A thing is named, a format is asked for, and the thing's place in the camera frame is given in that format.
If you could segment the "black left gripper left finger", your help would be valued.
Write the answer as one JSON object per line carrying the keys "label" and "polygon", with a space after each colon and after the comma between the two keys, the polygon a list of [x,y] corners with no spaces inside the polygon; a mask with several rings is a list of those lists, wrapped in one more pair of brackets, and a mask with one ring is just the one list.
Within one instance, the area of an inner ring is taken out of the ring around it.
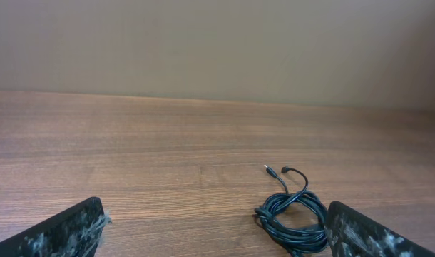
{"label": "black left gripper left finger", "polygon": [[76,205],[0,242],[0,257],[94,257],[111,222],[99,197]]}

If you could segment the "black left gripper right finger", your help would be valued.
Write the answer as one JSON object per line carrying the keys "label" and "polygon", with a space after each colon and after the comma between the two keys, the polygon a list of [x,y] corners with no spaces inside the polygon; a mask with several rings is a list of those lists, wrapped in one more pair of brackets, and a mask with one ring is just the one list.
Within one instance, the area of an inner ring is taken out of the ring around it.
{"label": "black left gripper right finger", "polygon": [[435,257],[339,201],[330,203],[324,231],[334,257]]}

